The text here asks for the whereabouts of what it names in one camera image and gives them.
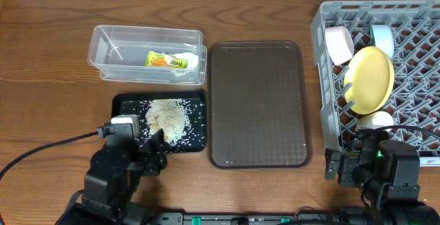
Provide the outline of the pile of rice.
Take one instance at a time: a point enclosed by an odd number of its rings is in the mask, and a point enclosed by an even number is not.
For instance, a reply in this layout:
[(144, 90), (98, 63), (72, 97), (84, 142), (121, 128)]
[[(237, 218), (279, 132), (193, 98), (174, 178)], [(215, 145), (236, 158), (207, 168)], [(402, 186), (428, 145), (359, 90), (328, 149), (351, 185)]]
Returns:
[(119, 114), (139, 118), (139, 143), (159, 129), (164, 131), (167, 153), (198, 152), (206, 145), (204, 102), (200, 98), (124, 101)]

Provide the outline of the pale green cup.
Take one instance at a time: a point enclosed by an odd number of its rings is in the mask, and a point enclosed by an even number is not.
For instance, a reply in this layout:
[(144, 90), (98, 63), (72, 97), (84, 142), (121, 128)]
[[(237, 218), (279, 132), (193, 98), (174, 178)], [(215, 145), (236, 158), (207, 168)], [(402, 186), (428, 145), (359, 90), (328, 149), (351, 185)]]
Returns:
[(357, 131), (364, 129), (377, 129), (394, 125), (393, 117), (386, 111), (375, 111), (371, 114), (362, 116), (355, 128)]

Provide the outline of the green snack wrapper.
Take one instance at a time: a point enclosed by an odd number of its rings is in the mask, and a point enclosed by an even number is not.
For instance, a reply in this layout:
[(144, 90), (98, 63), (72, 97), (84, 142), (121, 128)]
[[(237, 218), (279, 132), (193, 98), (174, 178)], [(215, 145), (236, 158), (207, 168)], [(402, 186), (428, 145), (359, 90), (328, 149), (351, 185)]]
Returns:
[(157, 52), (149, 51), (146, 58), (145, 66), (184, 69), (188, 67), (188, 60), (184, 58), (177, 58), (172, 54), (160, 54)]

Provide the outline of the white napkin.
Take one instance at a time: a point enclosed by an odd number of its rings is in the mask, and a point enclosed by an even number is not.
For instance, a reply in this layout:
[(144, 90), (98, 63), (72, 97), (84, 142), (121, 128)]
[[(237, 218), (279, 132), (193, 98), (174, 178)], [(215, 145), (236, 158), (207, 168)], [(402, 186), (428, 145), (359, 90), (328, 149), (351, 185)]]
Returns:
[(181, 63), (179, 70), (172, 70), (171, 72), (176, 76), (183, 76), (195, 70), (199, 64), (199, 56), (191, 52), (184, 52), (173, 55), (178, 62)]

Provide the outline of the yellow plate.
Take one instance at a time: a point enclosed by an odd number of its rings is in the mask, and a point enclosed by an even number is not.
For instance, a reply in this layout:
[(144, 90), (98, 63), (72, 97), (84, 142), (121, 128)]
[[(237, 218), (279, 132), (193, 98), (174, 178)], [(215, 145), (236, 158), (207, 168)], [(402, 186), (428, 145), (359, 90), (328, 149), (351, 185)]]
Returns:
[(395, 71), (388, 55), (375, 46), (368, 46), (357, 52), (348, 64), (344, 75), (344, 98), (353, 101), (351, 110), (365, 115), (384, 106), (391, 96)]

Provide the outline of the pink bowl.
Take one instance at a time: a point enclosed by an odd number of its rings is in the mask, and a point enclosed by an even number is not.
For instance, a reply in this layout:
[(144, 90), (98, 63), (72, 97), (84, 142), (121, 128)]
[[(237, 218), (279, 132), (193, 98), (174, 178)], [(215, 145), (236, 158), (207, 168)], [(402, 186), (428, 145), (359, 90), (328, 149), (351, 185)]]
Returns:
[(327, 51), (335, 65), (342, 65), (353, 58), (353, 40), (346, 27), (336, 26), (326, 28), (324, 37)]

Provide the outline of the light blue bowl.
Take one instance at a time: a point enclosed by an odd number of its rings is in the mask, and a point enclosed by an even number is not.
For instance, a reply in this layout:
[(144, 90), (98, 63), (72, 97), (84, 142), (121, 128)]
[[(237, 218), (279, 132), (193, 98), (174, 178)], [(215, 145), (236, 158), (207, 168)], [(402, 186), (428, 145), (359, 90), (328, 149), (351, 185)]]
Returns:
[(372, 44), (378, 47), (389, 58), (394, 55), (394, 38), (389, 25), (372, 25), (370, 27)]

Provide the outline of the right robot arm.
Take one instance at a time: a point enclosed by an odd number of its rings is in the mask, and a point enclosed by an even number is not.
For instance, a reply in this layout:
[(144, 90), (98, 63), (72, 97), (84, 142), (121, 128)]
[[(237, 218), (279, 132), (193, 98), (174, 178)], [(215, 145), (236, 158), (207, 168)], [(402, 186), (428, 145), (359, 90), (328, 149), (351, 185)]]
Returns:
[(362, 129), (355, 139), (360, 151), (325, 149), (324, 177), (341, 187), (357, 188), (363, 207), (339, 208), (331, 220), (339, 224), (438, 224), (439, 214), (420, 202), (420, 158), (415, 147), (393, 140), (390, 129)]

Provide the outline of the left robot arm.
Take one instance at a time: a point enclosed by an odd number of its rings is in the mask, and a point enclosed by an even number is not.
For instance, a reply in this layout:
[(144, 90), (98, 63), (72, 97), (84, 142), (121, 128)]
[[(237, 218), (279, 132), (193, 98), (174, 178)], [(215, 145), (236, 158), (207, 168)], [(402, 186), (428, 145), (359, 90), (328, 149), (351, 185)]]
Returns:
[(141, 145), (132, 124), (103, 125), (97, 133), (105, 145), (92, 155), (84, 189), (72, 195), (56, 223), (151, 224), (155, 213), (131, 198), (142, 176), (157, 176), (167, 165), (163, 130)]

